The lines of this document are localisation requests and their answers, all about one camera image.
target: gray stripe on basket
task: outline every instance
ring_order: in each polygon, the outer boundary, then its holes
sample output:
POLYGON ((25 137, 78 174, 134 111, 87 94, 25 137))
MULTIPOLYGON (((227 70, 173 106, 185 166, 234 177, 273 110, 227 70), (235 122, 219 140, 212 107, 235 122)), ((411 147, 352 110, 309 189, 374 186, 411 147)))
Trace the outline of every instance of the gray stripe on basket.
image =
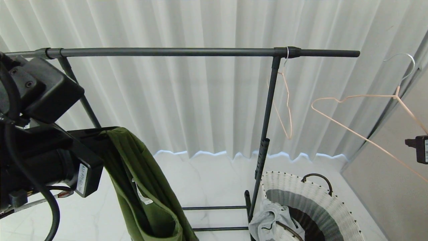
POLYGON ((344 241, 343 235, 334 218, 331 217, 325 208, 318 205, 312 199, 280 189, 267 190, 266 197, 271 202, 277 202, 282 206, 296 208, 308 214, 323 232, 326 241, 344 241))

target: wire hanger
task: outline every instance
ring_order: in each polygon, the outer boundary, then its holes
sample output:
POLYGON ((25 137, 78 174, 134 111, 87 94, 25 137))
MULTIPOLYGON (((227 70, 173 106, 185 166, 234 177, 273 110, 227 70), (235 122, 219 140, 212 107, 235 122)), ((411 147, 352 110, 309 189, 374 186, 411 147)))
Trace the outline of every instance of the wire hanger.
MULTIPOLYGON (((397 55, 400 55, 400 54, 395 54, 395 55, 393 55, 392 57, 390 57, 389 59, 386 59, 386 60, 384 60, 383 62, 386 62, 386 61, 389 61, 390 59, 392 59, 393 57, 395 57, 395 56, 397 56, 397 55)), ((415 69, 415 60, 413 59, 413 57, 410 55, 410 54, 403 54, 403 55, 407 55, 407 56, 409 56, 410 57, 410 59, 412 60, 412 64, 413 64, 413 67, 412 67, 412 70, 410 71, 410 73, 408 74, 408 75, 406 75, 406 76, 404 76, 402 79, 401 79, 401 82, 403 81, 403 80, 405 80, 408 76, 410 76, 411 74, 412 74, 412 72, 413 72, 413 70, 415 69)), ((367 141, 367 142, 370 142, 371 144, 373 144, 375 147, 377 147, 377 148, 379 148, 379 149, 381 149, 383 152, 385 152, 386 154, 388 154, 389 156, 391 156, 392 158, 394 158, 395 160, 397 160, 400 164, 402 164, 404 167, 406 167, 407 169, 409 169, 409 170, 411 170, 414 174, 416 174, 417 176, 419 176, 420 178, 422 178, 425 182, 427 182, 428 183, 428 180, 425 178, 425 177, 423 177, 422 175, 420 175, 417 171, 415 171, 415 170, 413 170, 411 167, 409 167, 406 163, 404 163, 403 161, 401 161, 400 159, 398 159, 397 157, 395 157, 394 155, 392 155, 390 152, 388 152, 387 150, 385 150, 385 149, 383 149, 381 146, 379 146, 378 144, 376 144, 376 143, 374 143, 374 142, 372 142, 371 140, 369 140, 369 139, 367 139, 366 137, 364 137, 364 136, 362 136, 362 135, 360 135, 360 134, 358 134, 357 132, 355 132, 355 131, 353 131, 353 130, 351 130, 349 127, 347 127, 347 126, 345 126, 345 125, 343 125, 342 123, 340 123, 340 122, 338 122, 338 121, 336 121, 336 120, 334 120, 333 118, 331 118, 331 117, 329 117, 328 115, 326 115, 326 114, 324 114, 324 113, 322 113, 321 111, 319 111, 319 110, 317 110, 315 107, 314 107, 314 103, 315 102, 317 102, 317 101, 319 101, 319 100, 323 100, 323 99, 333 99, 333 100, 335 100, 337 103, 342 103, 342 102, 345 102, 346 100, 348 100, 348 99, 350 99, 350 98, 355 98, 355 97, 388 97, 388 98, 394 98, 394 99, 396 99, 398 102, 399 102, 399 104, 406 110, 406 112, 416 121, 416 123, 425 131, 425 133, 428 135, 428 130, 425 128, 425 126, 422 124, 422 122, 420 121, 420 120, 418 120, 416 117, 415 117, 415 115, 409 110, 409 108, 404 104, 404 102, 401 100, 401 98, 398 96, 398 93, 400 92, 400 86, 398 86, 397 87, 397 90, 396 90, 396 92, 395 92, 395 94, 394 95, 373 95, 373 94, 366 94, 366 95, 353 95, 353 96, 348 96, 348 97, 346 97, 346 98, 344 98, 343 100, 338 100, 338 99, 336 99, 336 98, 334 98, 334 97, 324 97, 324 98, 319 98, 319 99, 316 99, 316 100, 314 100, 313 102, 312 102, 312 104, 311 104, 311 107, 312 107, 312 109, 314 110, 314 111, 316 111, 316 112, 318 112, 318 113, 320 113, 321 115, 323 115, 323 116, 325 116, 327 119, 329 119, 329 120, 331 120, 331 121, 334 121, 336 124, 338 124, 338 125, 340 125, 340 126, 342 126, 343 128, 345 128, 345 129, 347 129, 348 131, 350 131, 350 132, 352 132, 353 134, 355 134, 355 135, 357 135, 358 137, 360 137, 360 138, 362 138, 362 139, 364 139, 365 141, 367 141)))
MULTIPOLYGON (((276 114, 277 114, 277 116, 279 118, 279 122, 281 123, 282 129, 284 130, 285 136, 287 137, 288 140, 291 140, 291 137, 293 136, 293 123, 291 121, 291 110, 290 110, 290 107, 288 105, 288 102, 290 100, 290 92, 288 90, 287 80, 285 79, 285 75, 284 75, 285 63, 288 60, 288 53, 289 53, 289 51, 288 51, 288 47, 287 47, 287 58, 285 59, 284 65, 282 67, 282 72, 278 72, 278 74, 282 75, 282 79, 284 80, 285 88, 287 90, 287 108, 288 108, 288 116, 290 117, 290 136, 288 136, 288 133, 285 130, 284 124, 282 123, 282 119, 281 119, 281 117, 279 115, 279 111, 278 111, 278 108, 276 107, 275 101, 273 101, 273 106, 275 107, 276 114)), ((269 80, 266 81, 266 84, 267 84, 267 87, 269 88, 269 80)))

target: white label sticker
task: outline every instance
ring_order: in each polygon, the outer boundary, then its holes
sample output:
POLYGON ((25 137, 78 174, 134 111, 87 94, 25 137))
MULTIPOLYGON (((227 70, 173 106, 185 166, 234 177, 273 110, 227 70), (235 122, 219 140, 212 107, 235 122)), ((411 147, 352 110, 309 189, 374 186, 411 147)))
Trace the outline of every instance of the white label sticker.
POLYGON ((88 175, 88 168, 80 163, 79 173, 77 175, 77 187, 76 190, 81 194, 85 191, 86 177, 88 175))
POLYGON ((135 187, 137 188, 138 197, 140 198, 140 200, 142 202, 144 202, 145 205, 149 205, 149 204, 153 203, 153 200, 151 200, 150 198, 146 198, 146 197, 143 196, 143 194, 138 189, 137 183, 135 183, 135 187))
POLYGON ((425 140, 425 162, 428 163, 428 139, 425 140))

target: clothes rack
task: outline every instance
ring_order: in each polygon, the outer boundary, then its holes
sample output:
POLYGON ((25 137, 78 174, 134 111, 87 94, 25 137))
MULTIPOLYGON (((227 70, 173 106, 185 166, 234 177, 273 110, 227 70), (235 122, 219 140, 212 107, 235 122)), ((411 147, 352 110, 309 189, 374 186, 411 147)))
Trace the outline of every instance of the clothes rack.
MULTIPOLYGON (((270 111, 272 108, 273 95, 275 91, 276 78, 278 74, 281 58, 308 57, 358 57, 360 51, 352 50, 319 50, 301 49, 297 47, 277 47, 277 48, 41 48, 35 51, 21 51, 6 53, 9 57, 22 56, 26 58, 40 57, 43 59, 58 59, 65 74, 77 82, 76 76, 71 69, 68 57, 92 57, 92 56, 231 56, 231 57, 273 57, 272 71, 267 94, 265 117, 263 121, 262 136, 260 139, 259 156, 255 171, 253 197, 250 192, 244 192, 245 205, 220 206, 220 207, 186 207, 184 210, 218 210, 218 209, 245 209, 247 211, 248 222, 251 221, 254 208, 256 206, 257 194, 259 192, 260 181, 263 168, 268 153, 269 139, 266 137, 269 126, 270 111)), ((101 125, 85 96, 81 98, 82 105, 88 114, 95 128, 101 125)), ((248 230, 243 227, 218 227, 218 228, 197 228, 200 231, 227 231, 227 230, 248 230)))

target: screw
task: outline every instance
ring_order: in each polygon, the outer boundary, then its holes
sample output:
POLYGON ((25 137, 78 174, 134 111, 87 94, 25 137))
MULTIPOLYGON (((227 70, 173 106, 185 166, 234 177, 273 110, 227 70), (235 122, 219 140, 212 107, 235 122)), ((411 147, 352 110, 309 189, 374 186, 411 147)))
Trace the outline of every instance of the screw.
POLYGON ((25 83, 25 87, 30 88, 31 86, 33 86, 32 81, 28 81, 27 83, 25 83))

